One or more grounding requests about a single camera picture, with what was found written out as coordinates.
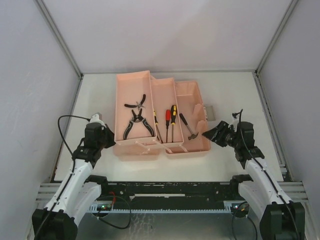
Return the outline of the beige tool box latch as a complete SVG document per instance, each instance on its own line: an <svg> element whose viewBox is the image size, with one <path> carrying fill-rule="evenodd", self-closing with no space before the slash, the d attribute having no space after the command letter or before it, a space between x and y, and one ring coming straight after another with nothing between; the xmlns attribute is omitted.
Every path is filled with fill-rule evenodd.
<svg viewBox="0 0 320 240"><path fill-rule="evenodd" d="M205 105L205 116L208 122L214 122L216 120L214 109L212 105Z"/></svg>

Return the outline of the black claw hammer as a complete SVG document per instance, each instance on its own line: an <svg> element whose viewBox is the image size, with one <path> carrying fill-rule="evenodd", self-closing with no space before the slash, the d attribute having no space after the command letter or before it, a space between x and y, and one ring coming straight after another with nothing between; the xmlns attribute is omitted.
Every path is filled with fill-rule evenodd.
<svg viewBox="0 0 320 240"><path fill-rule="evenodd" d="M184 125L187 127L187 129L188 129L188 131L189 131L189 133L190 133L190 135L188 136L188 140L193 140L193 139L195 139L195 138L198 136L199 133L198 133L198 132L197 132L197 133L194 133L194 132L192 131L192 129L190 128L190 126L189 126L189 124L188 124L185 116L184 116L182 113L179 113L179 117L180 117L180 119L182 120L182 122L184 123Z"/></svg>

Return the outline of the yellow black screwdriver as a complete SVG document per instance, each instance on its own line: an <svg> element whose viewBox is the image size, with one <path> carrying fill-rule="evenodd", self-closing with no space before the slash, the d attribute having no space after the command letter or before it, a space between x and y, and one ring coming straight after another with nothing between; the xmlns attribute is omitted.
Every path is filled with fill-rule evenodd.
<svg viewBox="0 0 320 240"><path fill-rule="evenodd" d="M174 104L170 109L170 119L171 119L171 142L174 142L174 126L176 125L177 117L177 106Z"/></svg>
<svg viewBox="0 0 320 240"><path fill-rule="evenodd" d="M163 143L163 139L162 139L162 136L161 136L161 133L160 133L160 130L159 130L159 122L158 122L158 119L157 119L157 113L156 111L154 110L153 111L153 116L154 116L154 121L155 121L155 129L156 129L156 133L157 133L157 139Z"/></svg>

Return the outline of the red black screwdriver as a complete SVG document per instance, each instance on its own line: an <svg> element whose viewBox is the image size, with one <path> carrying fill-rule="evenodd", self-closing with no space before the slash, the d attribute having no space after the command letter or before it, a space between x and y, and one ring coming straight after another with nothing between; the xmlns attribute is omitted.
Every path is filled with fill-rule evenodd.
<svg viewBox="0 0 320 240"><path fill-rule="evenodd" d="M168 131L169 131L170 121L171 121L171 110L167 109L165 112L166 143L168 142Z"/></svg>

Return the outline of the black handled pliers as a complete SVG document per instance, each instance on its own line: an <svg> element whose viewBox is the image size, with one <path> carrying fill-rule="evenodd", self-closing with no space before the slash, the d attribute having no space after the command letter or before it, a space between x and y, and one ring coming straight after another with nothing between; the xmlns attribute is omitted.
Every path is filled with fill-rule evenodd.
<svg viewBox="0 0 320 240"><path fill-rule="evenodd" d="M146 101L146 94L142 95L142 99L140 101L137 101L135 104L124 104L124 107L130 108L130 109L135 109L138 108L139 110L142 108L145 108L144 102Z"/></svg>

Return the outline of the pink translucent tool box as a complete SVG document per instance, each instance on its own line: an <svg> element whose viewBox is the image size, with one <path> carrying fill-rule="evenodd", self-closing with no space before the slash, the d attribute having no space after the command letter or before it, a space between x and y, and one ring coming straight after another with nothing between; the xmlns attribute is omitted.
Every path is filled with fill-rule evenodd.
<svg viewBox="0 0 320 240"><path fill-rule="evenodd" d="M190 157L199 156L210 150L209 141L202 136L202 133L208 130L208 122L204 110L204 103L201 92L196 81L175 81L177 96L177 116L181 123L182 135L184 143L182 146L174 147L170 152L160 147L157 134L156 140L152 140L149 144L135 143L132 145L113 146L113 153L124 161L141 161L156 158L161 152L165 152L169 157ZM182 113L188 122L191 130L198 136L195 139L188 140L190 132L180 119L179 113Z"/></svg>

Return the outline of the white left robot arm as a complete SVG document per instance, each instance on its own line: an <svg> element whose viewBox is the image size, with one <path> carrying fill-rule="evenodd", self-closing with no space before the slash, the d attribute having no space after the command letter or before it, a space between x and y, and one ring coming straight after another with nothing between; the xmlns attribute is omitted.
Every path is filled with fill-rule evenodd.
<svg viewBox="0 0 320 240"><path fill-rule="evenodd" d="M70 173L43 209L32 215L36 240L74 240L90 205L102 192L98 182L88 179L102 150L115 145L112 131L102 120L90 121L84 137L72 154Z"/></svg>

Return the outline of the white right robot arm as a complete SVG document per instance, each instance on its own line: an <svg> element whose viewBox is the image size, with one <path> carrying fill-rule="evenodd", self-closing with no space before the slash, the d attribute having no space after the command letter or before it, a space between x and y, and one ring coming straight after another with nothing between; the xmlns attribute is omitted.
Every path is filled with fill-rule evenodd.
<svg viewBox="0 0 320 240"><path fill-rule="evenodd" d="M270 173L262 151L255 145L254 125L240 121L236 128L221 121L202 136L220 147L234 149L235 158L247 172L235 175L239 195L259 218L264 240L302 240L305 237L305 209L294 202Z"/></svg>

